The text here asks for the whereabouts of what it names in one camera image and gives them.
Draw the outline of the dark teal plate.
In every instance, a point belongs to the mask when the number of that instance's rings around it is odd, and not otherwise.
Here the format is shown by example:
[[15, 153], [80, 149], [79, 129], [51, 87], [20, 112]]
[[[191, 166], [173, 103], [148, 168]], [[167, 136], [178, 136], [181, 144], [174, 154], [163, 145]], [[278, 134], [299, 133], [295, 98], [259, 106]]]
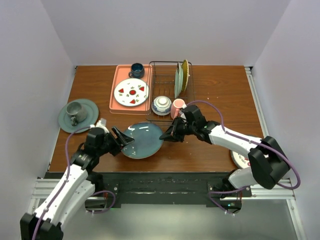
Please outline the dark teal plate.
[[145, 159], [154, 155], [164, 142], [160, 139], [163, 130], [151, 122], [135, 123], [123, 133], [134, 139], [134, 142], [121, 150], [126, 157], [131, 159]]

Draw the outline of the blue white porcelain bowl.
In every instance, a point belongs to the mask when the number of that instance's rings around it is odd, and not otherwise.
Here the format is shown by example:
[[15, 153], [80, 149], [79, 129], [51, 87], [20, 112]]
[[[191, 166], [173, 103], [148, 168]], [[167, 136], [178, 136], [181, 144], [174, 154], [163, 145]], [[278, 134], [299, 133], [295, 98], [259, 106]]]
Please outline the blue white porcelain bowl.
[[156, 97], [152, 104], [152, 111], [159, 116], [166, 116], [171, 112], [172, 101], [167, 96]]

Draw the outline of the pink ceramic mug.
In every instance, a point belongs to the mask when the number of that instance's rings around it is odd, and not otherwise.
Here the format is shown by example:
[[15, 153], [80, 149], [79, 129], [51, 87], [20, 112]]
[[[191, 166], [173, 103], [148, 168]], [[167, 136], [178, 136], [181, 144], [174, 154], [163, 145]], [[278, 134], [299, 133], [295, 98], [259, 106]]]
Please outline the pink ceramic mug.
[[170, 109], [170, 117], [174, 120], [176, 117], [181, 116], [181, 108], [184, 108], [186, 103], [183, 99], [177, 98], [172, 102]]

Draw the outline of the light green flower plate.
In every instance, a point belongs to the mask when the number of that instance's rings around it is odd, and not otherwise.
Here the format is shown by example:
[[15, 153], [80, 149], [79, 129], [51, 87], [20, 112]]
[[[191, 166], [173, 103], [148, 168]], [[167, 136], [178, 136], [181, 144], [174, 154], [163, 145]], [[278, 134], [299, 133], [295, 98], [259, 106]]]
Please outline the light green flower plate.
[[183, 69], [182, 65], [178, 62], [175, 71], [175, 81], [174, 81], [174, 98], [177, 99], [182, 92], [183, 86]]

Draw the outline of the yellow woven bamboo plate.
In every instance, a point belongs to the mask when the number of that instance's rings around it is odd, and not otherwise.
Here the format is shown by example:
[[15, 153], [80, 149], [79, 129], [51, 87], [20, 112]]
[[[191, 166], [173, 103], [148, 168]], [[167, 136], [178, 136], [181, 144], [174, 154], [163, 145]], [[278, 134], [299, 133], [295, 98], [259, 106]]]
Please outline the yellow woven bamboo plate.
[[182, 89], [181, 91], [184, 92], [188, 85], [189, 80], [189, 62], [187, 59], [185, 59], [181, 64], [182, 70], [183, 70], [183, 78], [182, 78]]

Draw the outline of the white plate red characters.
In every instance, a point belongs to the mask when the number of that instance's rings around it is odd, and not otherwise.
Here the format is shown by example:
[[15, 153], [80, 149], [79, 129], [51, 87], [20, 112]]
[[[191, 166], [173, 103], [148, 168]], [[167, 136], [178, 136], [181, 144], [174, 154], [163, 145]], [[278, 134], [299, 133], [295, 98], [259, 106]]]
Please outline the white plate red characters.
[[243, 156], [235, 151], [230, 151], [230, 156], [234, 162], [234, 164], [239, 169], [245, 169], [251, 166], [249, 158], [247, 156]]

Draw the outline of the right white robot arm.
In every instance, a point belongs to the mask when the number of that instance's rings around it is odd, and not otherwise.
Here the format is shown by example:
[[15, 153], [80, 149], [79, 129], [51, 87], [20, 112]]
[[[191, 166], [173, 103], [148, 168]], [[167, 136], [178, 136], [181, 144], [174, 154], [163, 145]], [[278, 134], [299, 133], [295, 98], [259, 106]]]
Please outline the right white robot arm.
[[232, 171], [222, 185], [223, 192], [235, 196], [242, 188], [260, 185], [272, 189], [291, 169], [278, 142], [270, 136], [253, 137], [225, 128], [222, 123], [208, 121], [196, 105], [180, 109], [170, 127], [160, 136], [166, 142], [183, 142], [194, 135], [200, 141], [227, 148], [243, 157], [250, 165]]

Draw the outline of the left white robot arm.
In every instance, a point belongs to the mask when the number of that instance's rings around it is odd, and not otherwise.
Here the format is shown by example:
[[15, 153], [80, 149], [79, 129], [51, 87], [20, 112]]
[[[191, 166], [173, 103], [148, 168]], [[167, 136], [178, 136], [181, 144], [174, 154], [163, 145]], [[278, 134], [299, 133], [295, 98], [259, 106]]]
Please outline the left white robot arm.
[[86, 139], [77, 151], [66, 156], [67, 168], [46, 200], [33, 212], [20, 219], [23, 240], [61, 240], [64, 228], [91, 196], [105, 193], [102, 178], [94, 173], [100, 157], [116, 156], [134, 142], [116, 127], [90, 126]]

